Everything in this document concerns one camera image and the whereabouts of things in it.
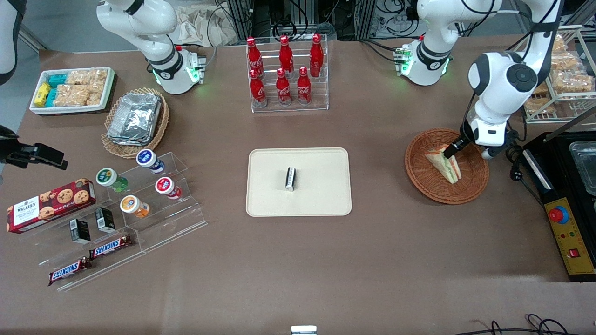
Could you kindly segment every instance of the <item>red button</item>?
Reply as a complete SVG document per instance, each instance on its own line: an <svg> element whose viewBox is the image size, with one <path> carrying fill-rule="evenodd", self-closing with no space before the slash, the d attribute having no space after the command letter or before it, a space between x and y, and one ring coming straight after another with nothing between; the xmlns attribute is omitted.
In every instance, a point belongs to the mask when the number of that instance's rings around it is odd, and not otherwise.
<svg viewBox="0 0 596 335"><path fill-rule="evenodd" d="M558 208L553 208L548 212L548 217L554 222L561 222L564 219L563 211Z"/></svg>
<svg viewBox="0 0 596 335"><path fill-rule="evenodd" d="M571 258L579 257L579 251L577 249L570 249L569 257L571 257Z"/></svg>

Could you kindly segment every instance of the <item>coca-cola bottle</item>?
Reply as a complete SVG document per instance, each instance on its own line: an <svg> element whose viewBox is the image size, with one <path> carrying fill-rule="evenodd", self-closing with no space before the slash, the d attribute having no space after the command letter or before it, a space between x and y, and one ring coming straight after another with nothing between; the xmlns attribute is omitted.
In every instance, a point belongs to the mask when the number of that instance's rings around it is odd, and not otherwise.
<svg viewBox="0 0 596 335"><path fill-rule="evenodd" d="M305 66L301 67L300 77L298 78L298 102L306 106L311 103L311 80L308 78L308 70Z"/></svg>
<svg viewBox="0 0 596 335"><path fill-rule="evenodd" d="M285 77L284 69L277 69L277 97L280 99L280 105L289 106L292 103L290 95L290 82Z"/></svg>
<svg viewBox="0 0 596 335"><path fill-rule="evenodd" d="M281 49L280 49L280 65L285 71L285 76L288 78L294 77L294 54L290 49L290 39L287 35L281 35L280 37Z"/></svg>
<svg viewBox="0 0 596 335"><path fill-rule="evenodd" d="M263 68L263 58L260 55L260 51L257 48L257 44L254 38L249 37L246 39L246 45L249 46L249 52L247 57L249 58L250 70L256 70L259 78L265 77L265 69Z"/></svg>
<svg viewBox="0 0 596 335"><path fill-rule="evenodd" d="M321 68L323 67L323 47L321 46L321 35L312 35L311 47L311 76L318 77L321 75Z"/></svg>
<svg viewBox="0 0 596 335"><path fill-rule="evenodd" d="M267 97L265 96L265 88L263 82L259 79L257 70L249 71L250 75L250 93L253 95L253 105L257 108L267 106Z"/></svg>

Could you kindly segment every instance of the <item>white tray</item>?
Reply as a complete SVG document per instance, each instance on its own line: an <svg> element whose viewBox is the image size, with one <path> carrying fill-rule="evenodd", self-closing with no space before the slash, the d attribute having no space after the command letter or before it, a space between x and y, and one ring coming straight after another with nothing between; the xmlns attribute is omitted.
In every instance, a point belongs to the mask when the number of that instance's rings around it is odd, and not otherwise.
<svg viewBox="0 0 596 335"><path fill-rule="evenodd" d="M293 192L285 189L296 168ZM344 216L352 210L350 164L344 148L256 149L249 155L250 216Z"/></svg>
<svg viewBox="0 0 596 335"><path fill-rule="evenodd" d="M91 106L80 106L80 107L37 107L33 104L33 99L37 94L37 91L41 87L41 84L48 81L48 78L51 75L61 75L63 73L69 73L75 70L92 70L92 69L101 69L108 71L108 76L105 79L105 86L104 91L101 94L101 100L99 105L91 105ZM105 109L108 100L110 99L110 92L112 84L114 84L114 70L111 67L84 67L81 69L62 69L62 70L47 70L43 71L39 76L38 84L35 86L35 91L33 91L33 97L31 98L31 103L29 104L29 109L38 115L60 115L60 114L78 114L78 113L89 113L96 110Z"/></svg>

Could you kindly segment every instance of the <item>sandwich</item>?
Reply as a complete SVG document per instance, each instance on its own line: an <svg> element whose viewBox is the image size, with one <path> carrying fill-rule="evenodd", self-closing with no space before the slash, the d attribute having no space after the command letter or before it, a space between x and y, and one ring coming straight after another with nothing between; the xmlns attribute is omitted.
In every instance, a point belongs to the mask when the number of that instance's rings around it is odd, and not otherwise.
<svg viewBox="0 0 596 335"><path fill-rule="evenodd" d="M460 167L457 165L455 156L446 158L443 151L449 146L447 144L441 145L440 147L429 149L424 152L426 158L432 163L432 165L439 170L439 172L447 179L450 183L455 184L461 179Z"/></svg>

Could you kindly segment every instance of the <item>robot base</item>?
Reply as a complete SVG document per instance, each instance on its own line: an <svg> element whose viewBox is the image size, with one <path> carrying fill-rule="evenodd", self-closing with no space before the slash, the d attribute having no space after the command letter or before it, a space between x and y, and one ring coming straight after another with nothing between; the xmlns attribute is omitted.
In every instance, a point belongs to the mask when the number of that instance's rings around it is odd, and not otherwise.
<svg viewBox="0 0 596 335"><path fill-rule="evenodd" d="M182 55L182 67L174 74L173 78L169 80L159 78L157 73L153 71L157 83L170 94L185 93L194 85L203 83L205 77L206 59L204 57L199 58L196 53L188 50L182 50L180 54Z"/></svg>
<svg viewBox="0 0 596 335"><path fill-rule="evenodd" d="M405 76L414 84L420 86L430 86L439 81L442 75L447 71L447 59L442 65L437 63L438 67L435 70L429 70L416 53L416 48L420 44L420 40L416 40L410 44L404 44L402 48L396 49L393 52L393 59L396 61L395 69L398 76Z"/></svg>

